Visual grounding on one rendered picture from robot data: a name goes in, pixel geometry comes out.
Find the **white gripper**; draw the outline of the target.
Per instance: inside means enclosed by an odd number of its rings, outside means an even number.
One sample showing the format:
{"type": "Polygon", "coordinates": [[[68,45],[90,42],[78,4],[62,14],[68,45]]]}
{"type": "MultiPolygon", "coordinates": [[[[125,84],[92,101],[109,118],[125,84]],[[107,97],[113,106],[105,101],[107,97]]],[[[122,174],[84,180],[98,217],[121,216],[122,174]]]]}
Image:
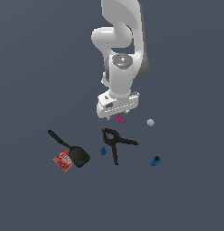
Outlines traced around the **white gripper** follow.
{"type": "Polygon", "coordinates": [[[133,92],[125,98],[112,98],[109,91],[98,96],[97,114],[99,118],[111,119],[112,115],[125,113],[138,106],[139,93],[133,92]]]}

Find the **black spring clamp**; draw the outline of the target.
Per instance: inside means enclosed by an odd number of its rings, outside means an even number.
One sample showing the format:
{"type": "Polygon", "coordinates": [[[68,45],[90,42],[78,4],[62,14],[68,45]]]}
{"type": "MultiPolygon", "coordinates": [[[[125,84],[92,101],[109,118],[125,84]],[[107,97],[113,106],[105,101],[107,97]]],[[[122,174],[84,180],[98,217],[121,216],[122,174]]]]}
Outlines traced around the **black spring clamp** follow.
{"type": "Polygon", "coordinates": [[[112,148],[113,160],[114,160],[115,165],[118,165],[117,148],[116,148],[117,143],[126,143],[126,144],[138,145],[137,141],[122,138],[119,135],[119,133],[114,129],[103,128],[102,133],[103,133],[103,140],[104,140],[105,144],[109,145],[112,148]],[[113,137],[108,138],[107,134],[112,134],[113,137]]]}

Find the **black spatula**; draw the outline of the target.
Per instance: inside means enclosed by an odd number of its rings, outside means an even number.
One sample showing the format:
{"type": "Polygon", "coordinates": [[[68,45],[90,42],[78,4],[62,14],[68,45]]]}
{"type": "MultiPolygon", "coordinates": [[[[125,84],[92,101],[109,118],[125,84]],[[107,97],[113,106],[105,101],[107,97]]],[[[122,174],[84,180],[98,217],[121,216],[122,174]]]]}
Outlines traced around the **black spatula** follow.
{"type": "Polygon", "coordinates": [[[59,144],[70,149],[69,156],[78,168],[82,167],[85,163],[89,161],[90,156],[81,147],[68,145],[67,143],[63,142],[61,138],[56,135],[56,133],[54,133],[52,130],[49,130],[48,134],[59,144]]]}

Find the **small blue cup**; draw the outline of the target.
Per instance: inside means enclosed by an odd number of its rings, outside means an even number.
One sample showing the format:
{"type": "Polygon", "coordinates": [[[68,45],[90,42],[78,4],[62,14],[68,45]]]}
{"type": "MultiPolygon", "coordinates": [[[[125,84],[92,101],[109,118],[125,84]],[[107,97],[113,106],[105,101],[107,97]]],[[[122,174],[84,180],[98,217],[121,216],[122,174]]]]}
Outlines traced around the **small blue cup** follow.
{"type": "Polygon", "coordinates": [[[159,156],[155,156],[155,157],[150,161],[150,163],[151,163],[152,166],[156,166],[160,160],[161,160],[161,159],[160,159],[159,156]]]}

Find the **red gelatin box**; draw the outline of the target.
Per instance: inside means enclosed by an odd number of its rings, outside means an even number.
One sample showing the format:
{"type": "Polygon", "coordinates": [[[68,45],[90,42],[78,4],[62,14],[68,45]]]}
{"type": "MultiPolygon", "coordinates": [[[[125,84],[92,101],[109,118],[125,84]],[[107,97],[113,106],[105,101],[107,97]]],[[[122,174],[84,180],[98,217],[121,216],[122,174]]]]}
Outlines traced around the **red gelatin box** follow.
{"type": "Polygon", "coordinates": [[[64,171],[66,172],[73,164],[74,162],[69,156],[69,152],[64,149],[62,152],[60,152],[53,161],[64,171]]]}

